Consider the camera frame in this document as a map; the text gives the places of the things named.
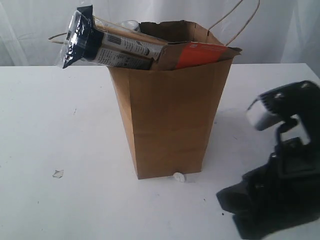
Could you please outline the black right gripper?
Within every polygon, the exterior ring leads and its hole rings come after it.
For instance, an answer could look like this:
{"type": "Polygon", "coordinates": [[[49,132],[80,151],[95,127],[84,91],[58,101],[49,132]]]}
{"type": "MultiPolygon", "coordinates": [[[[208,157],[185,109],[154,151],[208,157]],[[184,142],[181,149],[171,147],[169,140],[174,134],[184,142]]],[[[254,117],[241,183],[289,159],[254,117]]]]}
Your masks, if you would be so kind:
{"type": "Polygon", "coordinates": [[[241,239],[263,239],[320,218],[320,153],[291,138],[277,144],[268,162],[243,182],[216,193],[241,239]]]}

